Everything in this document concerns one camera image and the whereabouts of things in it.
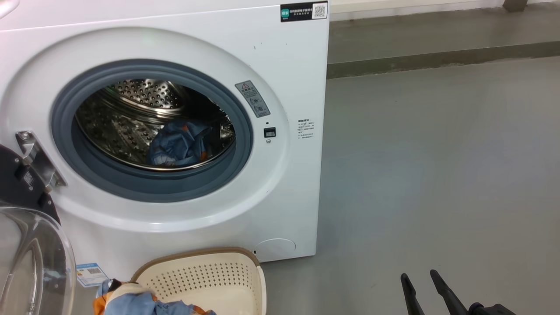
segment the warning sticker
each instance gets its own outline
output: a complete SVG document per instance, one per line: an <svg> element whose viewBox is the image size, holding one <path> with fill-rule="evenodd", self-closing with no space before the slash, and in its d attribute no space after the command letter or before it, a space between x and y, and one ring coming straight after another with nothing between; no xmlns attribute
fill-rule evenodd
<svg viewBox="0 0 560 315"><path fill-rule="evenodd" d="M35 180L33 178L33 176L31 175L31 173L27 172L24 176L24 180L27 183L28 186L31 186L33 184L33 181Z"/></svg>
<svg viewBox="0 0 560 315"><path fill-rule="evenodd" d="M315 135L315 122L311 119L299 119L297 121L297 138L313 138Z"/></svg>
<svg viewBox="0 0 560 315"><path fill-rule="evenodd" d="M96 263L76 265L76 275L84 288L101 285L109 278Z"/></svg>
<svg viewBox="0 0 560 315"><path fill-rule="evenodd" d="M255 116L260 118L270 115L270 110L268 110L267 104L264 102L263 97L260 96L259 91L251 81L238 83L235 87L241 92L241 94L243 94L243 97L253 109Z"/></svg>

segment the beige basket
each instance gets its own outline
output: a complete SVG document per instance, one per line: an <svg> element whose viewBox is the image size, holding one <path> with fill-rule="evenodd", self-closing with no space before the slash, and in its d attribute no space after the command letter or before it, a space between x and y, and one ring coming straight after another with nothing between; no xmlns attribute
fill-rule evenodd
<svg viewBox="0 0 560 315"><path fill-rule="evenodd" d="M267 290L259 261L242 248L220 248L153 260L132 277L163 302L182 300L218 315L265 315Z"/></svg>

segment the metal hinge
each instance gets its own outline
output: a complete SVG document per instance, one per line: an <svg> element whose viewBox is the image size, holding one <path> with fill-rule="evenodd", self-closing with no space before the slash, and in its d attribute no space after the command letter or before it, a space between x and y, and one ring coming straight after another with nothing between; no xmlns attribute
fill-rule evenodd
<svg viewBox="0 0 560 315"><path fill-rule="evenodd" d="M16 140L23 152L23 164L29 165L37 172L41 181L45 184L46 192L52 191L55 187L66 186L66 182L62 179L53 163L51 163L31 131L16 133Z"/></svg>

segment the black label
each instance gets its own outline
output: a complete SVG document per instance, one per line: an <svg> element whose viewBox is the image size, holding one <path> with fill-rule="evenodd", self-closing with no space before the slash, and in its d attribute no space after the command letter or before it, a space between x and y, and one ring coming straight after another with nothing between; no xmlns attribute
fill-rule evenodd
<svg viewBox="0 0 560 315"><path fill-rule="evenodd" d="M327 18L328 2L306 2L280 5L280 22L322 20Z"/></svg>

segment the blue fabric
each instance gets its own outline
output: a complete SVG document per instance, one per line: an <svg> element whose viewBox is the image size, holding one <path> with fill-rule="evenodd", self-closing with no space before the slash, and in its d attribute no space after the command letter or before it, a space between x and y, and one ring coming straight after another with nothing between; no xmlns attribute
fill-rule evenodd
<svg viewBox="0 0 560 315"><path fill-rule="evenodd" d="M105 280L98 288L96 297L109 292L109 281ZM196 311L200 308L183 301L164 303L152 299L152 293L123 294L106 305L104 315L202 315ZM214 311L207 311L204 315L216 315Z"/></svg>
<svg viewBox="0 0 560 315"><path fill-rule="evenodd" d="M150 165L192 165L206 159L202 138L210 127L198 121L176 119L165 125L148 151Z"/></svg>

